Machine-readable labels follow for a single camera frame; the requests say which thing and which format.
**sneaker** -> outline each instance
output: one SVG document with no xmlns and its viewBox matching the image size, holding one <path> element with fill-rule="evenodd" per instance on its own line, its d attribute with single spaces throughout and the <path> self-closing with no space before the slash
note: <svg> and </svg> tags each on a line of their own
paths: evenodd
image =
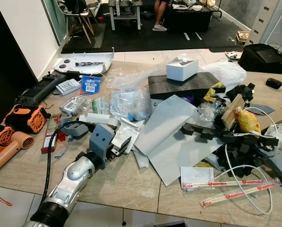
<svg viewBox="0 0 282 227">
<path fill-rule="evenodd" d="M 163 27 L 162 25 L 155 25 L 152 30 L 157 32 L 166 32 L 167 28 Z"/>
</svg>

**white table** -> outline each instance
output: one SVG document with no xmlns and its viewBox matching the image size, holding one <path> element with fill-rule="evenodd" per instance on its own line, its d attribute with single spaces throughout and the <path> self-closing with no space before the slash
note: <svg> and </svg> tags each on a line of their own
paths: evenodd
<svg viewBox="0 0 282 227">
<path fill-rule="evenodd" d="M 122 0 L 120 1 L 120 7 L 129 7 L 128 5 L 129 0 Z M 119 15 L 114 17 L 113 15 L 113 7 L 116 6 L 116 0 L 109 0 L 109 12 L 111 15 L 111 28 L 112 30 L 116 30 L 114 25 L 114 20 L 130 20 L 130 19 L 137 19 L 137 29 L 141 29 L 141 17 L 140 17 L 140 6 L 143 4 L 141 0 L 132 1 L 132 4 L 136 8 L 136 13 L 134 15 Z"/>
</svg>

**black bag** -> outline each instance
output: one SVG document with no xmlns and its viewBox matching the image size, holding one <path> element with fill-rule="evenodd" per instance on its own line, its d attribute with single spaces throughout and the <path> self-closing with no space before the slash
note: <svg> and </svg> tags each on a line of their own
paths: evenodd
<svg viewBox="0 0 282 227">
<path fill-rule="evenodd" d="M 87 10 L 85 0 L 65 0 L 65 5 L 73 14 L 80 14 Z"/>
</svg>

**black floor mat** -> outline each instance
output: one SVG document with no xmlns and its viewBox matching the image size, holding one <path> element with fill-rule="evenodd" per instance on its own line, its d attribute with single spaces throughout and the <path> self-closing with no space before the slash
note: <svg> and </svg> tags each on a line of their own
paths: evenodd
<svg viewBox="0 0 282 227">
<path fill-rule="evenodd" d="M 241 51 L 243 45 L 234 44 L 228 37 L 235 39 L 238 30 L 241 30 L 233 22 L 226 18 L 212 18 L 209 30 L 198 33 L 202 41 L 195 33 L 187 33 L 190 40 L 187 41 L 183 33 L 155 32 L 152 30 L 155 20 L 141 20 L 141 30 L 137 30 L 136 20 L 116 20 L 116 30 L 111 30 L 109 18 L 105 19 L 107 24 L 102 47 L 93 49 L 85 39 L 71 40 L 64 46 L 62 53 L 79 52 L 111 52 L 114 47 L 116 52 L 130 51 L 159 51 L 159 50 L 181 50 L 209 48 L 212 52 Z"/>
</svg>

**yellow snack bag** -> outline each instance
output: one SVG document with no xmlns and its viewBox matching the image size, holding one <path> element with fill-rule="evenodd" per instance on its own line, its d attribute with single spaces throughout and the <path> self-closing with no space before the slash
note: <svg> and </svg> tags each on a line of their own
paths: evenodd
<svg viewBox="0 0 282 227">
<path fill-rule="evenodd" d="M 250 132 L 250 130 L 253 130 L 258 132 L 259 134 L 261 133 L 259 121 L 255 114 L 247 110 L 237 110 L 236 115 L 239 123 L 239 128 L 242 132 L 248 133 Z"/>
</svg>

